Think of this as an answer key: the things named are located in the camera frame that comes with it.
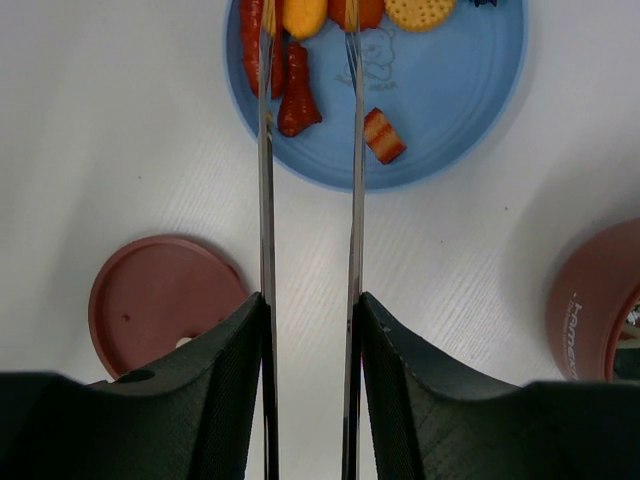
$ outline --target container lid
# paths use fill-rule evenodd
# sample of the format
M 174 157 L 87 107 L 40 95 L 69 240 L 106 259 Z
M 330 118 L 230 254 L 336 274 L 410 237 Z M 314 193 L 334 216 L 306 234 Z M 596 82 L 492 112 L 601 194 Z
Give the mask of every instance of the container lid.
M 143 238 L 113 254 L 96 277 L 91 340 L 118 378 L 215 327 L 247 297 L 233 267 L 204 244 L 172 235 Z

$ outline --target tongs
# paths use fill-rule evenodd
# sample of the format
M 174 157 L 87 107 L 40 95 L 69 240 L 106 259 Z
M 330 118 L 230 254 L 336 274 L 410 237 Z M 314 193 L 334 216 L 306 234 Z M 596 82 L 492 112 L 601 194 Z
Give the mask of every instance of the tongs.
M 275 0 L 265 0 L 260 32 L 258 163 L 260 185 L 260 284 L 269 310 L 269 328 L 265 328 L 262 360 L 264 474 L 269 480 L 279 478 L 278 454 L 278 385 L 276 342 L 276 279 L 273 207 L 273 149 L 271 114 L 271 65 L 276 18 Z M 359 476 L 360 431 L 360 328 L 354 314 L 362 294 L 362 260 L 364 239 L 364 77 L 360 46 L 358 0 L 347 0 L 345 46 L 356 98 L 353 155 L 352 225 L 349 251 L 349 285 L 347 310 L 347 346 L 343 415 L 342 479 Z
M 273 150 L 271 64 L 276 5 L 265 0 L 260 30 L 258 165 L 260 185 L 260 290 L 269 315 L 262 343 L 262 398 L 264 421 L 264 478 L 278 480 L 278 369 L 276 335 L 276 252 L 273 208 Z
M 364 244 L 364 77 L 360 45 L 359 0 L 347 0 L 345 46 L 356 97 L 353 149 L 353 192 L 351 196 L 351 240 L 349 247 L 349 285 L 347 310 L 347 348 L 345 354 L 344 410 L 342 430 L 342 480 L 356 480 L 360 467 L 360 372 L 361 333 L 355 315 L 362 295 Z

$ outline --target blue plate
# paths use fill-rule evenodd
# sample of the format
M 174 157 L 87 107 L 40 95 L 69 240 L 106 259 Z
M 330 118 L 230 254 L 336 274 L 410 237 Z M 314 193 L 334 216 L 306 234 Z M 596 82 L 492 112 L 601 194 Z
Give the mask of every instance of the blue plate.
M 227 83 L 255 138 L 258 102 L 241 62 L 239 3 L 230 0 L 227 9 Z M 527 34 L 527 0 L 479 8 L 458 0 L 449 19 L 431 32 L 405 32 L 386 15 L 380 28 L 363 32 L 366 111 L 380 108 L 407 144 L 407 151 L 386 166 L 367 149 L 367 191 L 420 182 L 478 145 L 515 90 Z M 303 45 L 309 50 L 311 88 L 323 121 L 295 138 L 274 133 L 274 156 L 314 183 L 350 191 L 355 99 L 344 33 L 327 20 Z

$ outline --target red lid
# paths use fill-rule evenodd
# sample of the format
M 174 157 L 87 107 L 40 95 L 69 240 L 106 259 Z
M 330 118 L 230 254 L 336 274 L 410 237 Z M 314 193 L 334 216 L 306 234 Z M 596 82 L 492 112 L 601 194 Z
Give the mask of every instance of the red lid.
M 143 238 L 100 270 L 89 300 L 91 340 L 118 378 L 215 327 L 247 297 L 235 270 L 210 248 L 178 236 Z

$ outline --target wood grain texture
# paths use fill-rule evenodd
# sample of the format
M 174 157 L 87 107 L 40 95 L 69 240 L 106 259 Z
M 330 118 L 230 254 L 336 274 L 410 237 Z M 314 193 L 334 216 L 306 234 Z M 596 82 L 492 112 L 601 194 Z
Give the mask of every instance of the wood grain texture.
M 365 233 L 367 290 L 516 383 L 558 375 L 541 310 L 568 249 L 640 213 L 640 4 L 529 3 L 530 55 L 498 128 L 428 183 L 369 196 Z M 147 234 L 210 240 L 258 286 L 256 146 L 225 88 L 224 9 L 0 2 L 0 368 L 104 378 L 91 283 Z M 277 166 L 275 188 L 282 476 L 338 478 L 350 199 Z

